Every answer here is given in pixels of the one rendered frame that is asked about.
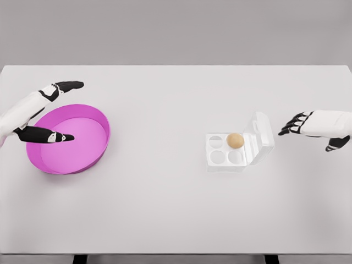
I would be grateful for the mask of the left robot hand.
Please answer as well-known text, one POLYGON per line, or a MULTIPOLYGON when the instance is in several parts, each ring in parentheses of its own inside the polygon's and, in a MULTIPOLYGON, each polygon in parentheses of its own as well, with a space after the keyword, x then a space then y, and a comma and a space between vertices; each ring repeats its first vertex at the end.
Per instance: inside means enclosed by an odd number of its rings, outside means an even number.
POLYGON ((82 81, 61 81, 52 83, 38 91, 30 93, 10 109, 0 115, 0 148, 6 139, 16 134, 20 141, 35 144, 53 144, 73 141, 75 137, 69 134, 29 126, 29 121, 39 115, 45 107, 61 95, 71 90, 84 87, 82 81))

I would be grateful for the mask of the clear white egg box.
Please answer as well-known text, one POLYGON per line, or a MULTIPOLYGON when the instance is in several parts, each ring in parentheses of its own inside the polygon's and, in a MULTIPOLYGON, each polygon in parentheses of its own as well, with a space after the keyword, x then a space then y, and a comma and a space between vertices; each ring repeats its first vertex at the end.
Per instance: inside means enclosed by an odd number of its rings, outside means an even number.
POLYGON ((244 144, 233 148, 228 144, 230 133, 208 133, 205 137, 208 172, 242 172, 262 162, 274 148, 270 120, 263 112, 254 112, 240 135, 244 144))

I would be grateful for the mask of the brown egg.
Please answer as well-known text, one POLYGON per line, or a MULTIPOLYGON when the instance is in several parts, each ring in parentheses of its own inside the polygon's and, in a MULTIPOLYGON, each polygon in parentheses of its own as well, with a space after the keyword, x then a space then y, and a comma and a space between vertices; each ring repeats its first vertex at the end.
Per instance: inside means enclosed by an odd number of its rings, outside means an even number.
POLYGON ((233 149, 239 149, 244 146, 244 137, 239 133, 228 134, 226 141, 228 146, 233 149))

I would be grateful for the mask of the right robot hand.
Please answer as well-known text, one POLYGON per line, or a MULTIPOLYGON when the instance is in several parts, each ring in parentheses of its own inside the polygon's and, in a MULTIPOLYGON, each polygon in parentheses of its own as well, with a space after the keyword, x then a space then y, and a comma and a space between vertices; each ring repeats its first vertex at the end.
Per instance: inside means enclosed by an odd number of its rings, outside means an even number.
POLYGON ((344 147, 352 140, 352 112, 314 110, 296 114, 278 133, 328 138, 326 152, 344 147))

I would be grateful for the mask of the pink round shallow bowl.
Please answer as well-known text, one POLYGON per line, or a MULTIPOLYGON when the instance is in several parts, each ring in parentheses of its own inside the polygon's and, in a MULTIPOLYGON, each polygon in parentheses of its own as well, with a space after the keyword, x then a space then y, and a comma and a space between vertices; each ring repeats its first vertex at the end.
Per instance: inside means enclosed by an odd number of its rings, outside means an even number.
POLYGON ((29 161, 50 174, 75 174, 90 168, 103 156, 111 134, 108 118, 86 104, 56 108, 42 116, 35 126, 74 136, 73 141, 26 144, 29 161))

